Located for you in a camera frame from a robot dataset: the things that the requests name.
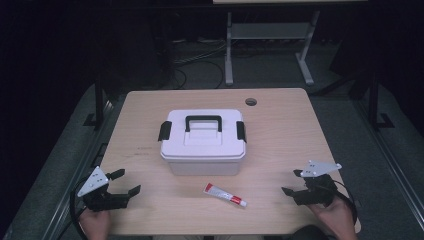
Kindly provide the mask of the aluminium floor rail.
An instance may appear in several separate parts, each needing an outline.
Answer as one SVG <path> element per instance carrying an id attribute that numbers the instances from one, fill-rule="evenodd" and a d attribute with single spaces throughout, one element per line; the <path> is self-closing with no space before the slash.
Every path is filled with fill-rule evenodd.
<path id="1" fill-rule="evenodd" d="M 104 120 L 96 127 L 96 104 L 81 101 L 66 125 L 45 167 L 48 193 L 55 198 L 55 202 L 53 214 L 42 232 L 42 240 L 56 240 L 65 232 L 70 220 L 70 192 L 90 172 L 91 164 L 100 159 L 97 152 L 110 138 L 109 118 L 113 110 L 114 106 L 109 100 L 101 104 Z"/>
<path id="2" fill-rule="evenodd" d="M 407 178 L 394 150 L 388 145 L 381 133 L 382 129 L 394 129 L 395 125 L 386 113 L 377 113 L 375 116 L 369 113 L 370 107 L 366 107 L 361 101 L 354 101 L 353 105 L 358 114 L 365 122 L 368 131 L 376 142 L 380 152 L 388 164 L 389 171 L 394 178 L 403 198 L 405 199 L 412 215 L 416 219 L 421 230 L 424 232 L 424 202 L 418 196 L 416 190 Z"/>

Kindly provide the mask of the dark rounded object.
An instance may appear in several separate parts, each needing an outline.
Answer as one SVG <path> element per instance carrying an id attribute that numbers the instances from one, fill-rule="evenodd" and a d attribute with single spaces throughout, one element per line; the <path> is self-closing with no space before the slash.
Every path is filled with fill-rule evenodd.
<path id="1" fill-rule="evenodd" d="M 328 236 L 317 226 L 308 225 L 292 234 L 292 240 L 329 240 Z"/>

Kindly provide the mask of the white lid with black handle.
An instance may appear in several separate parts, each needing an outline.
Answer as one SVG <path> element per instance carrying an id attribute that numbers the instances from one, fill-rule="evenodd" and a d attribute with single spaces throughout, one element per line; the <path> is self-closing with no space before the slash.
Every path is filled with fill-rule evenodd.
<path id="1" fill-rule="evenodd" d="M 169 112 L 158 140 L 169 163 L 226 163 L 245 156 L 247 135 L 239 110 L 181 109 Z"/>

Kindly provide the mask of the white plastic storage box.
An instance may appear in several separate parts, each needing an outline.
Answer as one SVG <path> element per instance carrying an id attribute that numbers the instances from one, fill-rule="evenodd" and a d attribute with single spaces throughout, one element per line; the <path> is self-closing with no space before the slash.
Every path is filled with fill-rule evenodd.
<path id="1" fill-rule="evenodd" d="M 239 173 L 243 159 L 165 159 L 165 162 L 174 175 L 232 176 Z"/>

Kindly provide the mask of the black metal post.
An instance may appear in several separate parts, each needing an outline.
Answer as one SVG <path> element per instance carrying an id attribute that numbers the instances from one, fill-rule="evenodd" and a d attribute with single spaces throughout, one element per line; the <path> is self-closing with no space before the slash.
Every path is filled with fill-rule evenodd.
<path id="1" fill-rule="evenodd" d="M 94 82 L 95 112 L 87 115 L 84 126 L 92 126 L 95 131 L 99 130 L 104 121 L 104 98 L 102 89 L 102 77 L 98 75 Z"/>
<path id="2" fill-rule="evenodd" d="M 394 124 L 386 113 L 381 113 L 378 110 L 379 101 L 379 81 L 378 75 L 372 75 L 369 85 L 368 97 L 368 122 L 375 131 L 382 128 L 394 128 Z"/>

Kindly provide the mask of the grey metal stand frame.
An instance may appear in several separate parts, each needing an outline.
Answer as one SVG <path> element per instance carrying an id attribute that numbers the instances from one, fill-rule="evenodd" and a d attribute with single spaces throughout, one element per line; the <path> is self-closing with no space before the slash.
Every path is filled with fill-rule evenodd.
<path id="1" fill-rule="evenodd" d="M 312 14 L 309 22 L 295 23 L 237 23 L 232 21 L 232 13 L 227 13 L 226 54 L 224 57 L 225 84 L 234 83 L 232 64 L 232 44 L 236 40 L 303 40 L 303 49 L 295 54 L 298 66 L 307 86 L 314 84 L 313 77 L 306 63 L 307 53 L 312 42 L 319 11 Z"/>

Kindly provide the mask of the white and red tube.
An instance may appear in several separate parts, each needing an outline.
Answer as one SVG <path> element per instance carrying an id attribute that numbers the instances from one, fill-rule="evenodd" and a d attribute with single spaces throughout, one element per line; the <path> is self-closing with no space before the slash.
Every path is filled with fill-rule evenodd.
<path id="1" fill-rule="evenodd" d="M 217 187 L 217 186 L 215 186 L 211 183 L 208 183 L 205 186 L 203 192 L 207 195 L 226 200 L 228 202 L 234 203 L 234 204 L 239 205 L 241 207 L 247 206 L 247 202 L 244 201 L 242 198 L 240 198 L 236 195 L 233 195 L 233 194 L 231 194 L 231 193 L 229 193 L 229 192 L 227 192 L 227 191 L 225 191 L 225 190 L 223 190 L 223 189 L 221 189 L 221 188 L 219 188 L 219 187 Z"/>

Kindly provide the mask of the person's right hand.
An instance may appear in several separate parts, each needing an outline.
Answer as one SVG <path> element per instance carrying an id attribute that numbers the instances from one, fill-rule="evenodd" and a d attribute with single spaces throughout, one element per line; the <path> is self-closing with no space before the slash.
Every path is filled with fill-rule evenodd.
<path id="1" fill-rule="evenodd" d="M 343 200 L 335 197 L 327 207 L 308 205 L 308 208 L 337 240 L 359 240 L 352 212 Z"/>

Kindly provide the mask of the black table bracket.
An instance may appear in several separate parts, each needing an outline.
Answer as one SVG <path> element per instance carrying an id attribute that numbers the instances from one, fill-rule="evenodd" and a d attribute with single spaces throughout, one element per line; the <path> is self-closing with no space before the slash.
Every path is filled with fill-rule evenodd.
<path id="1" fill-rule="evenodd" d="M 107 143 L 102 143 L 100 145 L 100 147 L 98 148 L 92 162 L 91 162 L 91 167 L 94 168 L 96 166 L 99 166 L 103 160 L 103 157 L 105 155 L 106 149 L 107 149 L 108 144 Z"/>

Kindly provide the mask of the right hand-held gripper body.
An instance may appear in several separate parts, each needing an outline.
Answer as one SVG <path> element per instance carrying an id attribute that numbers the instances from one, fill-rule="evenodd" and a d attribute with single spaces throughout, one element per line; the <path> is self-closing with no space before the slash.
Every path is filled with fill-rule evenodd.
<path id="1" fill-rule="evenodd" d="M 341 169 L 339 163 L 327 163 L 309 160 L 302 172 L 306 190 L 297 191 L 301 198 L 294 200 L 297 205 L 323 204 L 330 205 L 338 189 L 329 175 L 330 172 Z"/>

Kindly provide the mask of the person's left hand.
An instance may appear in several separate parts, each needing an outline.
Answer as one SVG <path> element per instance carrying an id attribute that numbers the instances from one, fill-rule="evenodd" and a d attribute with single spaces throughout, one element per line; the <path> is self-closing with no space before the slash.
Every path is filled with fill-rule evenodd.
<path id="1" fill-rule="evenodd" d="M 79 217 L 79 224 L 88 240 L 107 240 L 111 215 L 109 211 L 94 212 L 86 209 Z"/>

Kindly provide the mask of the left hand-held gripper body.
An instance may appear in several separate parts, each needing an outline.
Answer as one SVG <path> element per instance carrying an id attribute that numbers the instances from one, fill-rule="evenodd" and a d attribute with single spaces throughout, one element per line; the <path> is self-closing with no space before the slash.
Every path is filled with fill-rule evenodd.
<path id="1" fill-rule="evenodd" d="M 109 182 L 106 173 L 96 166 L 78 191 L 77 196 L 92 211 L 114 210 L 126 208 L 129 202 L 127 194 L 111 194 L 108 192 Z"/>

